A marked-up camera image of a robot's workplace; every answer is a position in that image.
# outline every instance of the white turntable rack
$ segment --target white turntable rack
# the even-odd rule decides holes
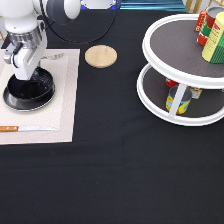
[[[138,95],[145,107],[174,124],[202,126],[224,117],[224,64],[211,64],[202,56],[194,31],[198,14],[165,17],[152,24],[143,40],[143,52],[149,62],[137,81]],[[181,83],[171,110],[166,110],[168,77]],[[188,86],[203,88],[199,99],[192,99],[184,114],[176,115]]]

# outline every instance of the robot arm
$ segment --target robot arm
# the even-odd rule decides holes
[[[79,14],[80,0],[42,0],[45,14],[59,24],[72,22]],[[0,12],[11,44],[5,61],[11,63],[15,76],[29,80],[47,47],[39,0],[1,0]]]

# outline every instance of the wooden coaster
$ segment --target wooden coaster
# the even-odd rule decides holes
[[[86,62],[96,68],[106,68],[117,60],[117,52],[108,46],[98,45],[89,48],[85,54]]]

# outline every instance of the white mat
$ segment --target white mat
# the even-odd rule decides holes
[[[49,50],[45,55],[64,53],[57,60],[43,59],[41,67],[48,70],[54,78],[56,92],[54,98],[43,108],[19,112],[9,108],[3,92],[9,78],[13,75],[11,65],[4,65],[4,50],[0,50],[0,125],[10,126],[49,126],[55,131],[31,131],[0,133],[0,144],[71,142],[73,135],[76,89],[78,78],[79,50]]]

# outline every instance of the black shelf surface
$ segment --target black shelf surface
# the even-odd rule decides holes
[[[143,89],[149,100],[164,111],[170,87],[166,85],[166,77],[150,68],[143,78]],[[199,118],[213,115],[224,106],[224,93],[218,89],[203,89],[199,99],[192,99],[187,111],[177,115]]]
[[[197,43],[195,25],[195,20],[162,25],[151,36],[152,51],[164,63],[182,72],[201,77],[224,77],[224,64],[212,64],[202,58],[203,46]]]

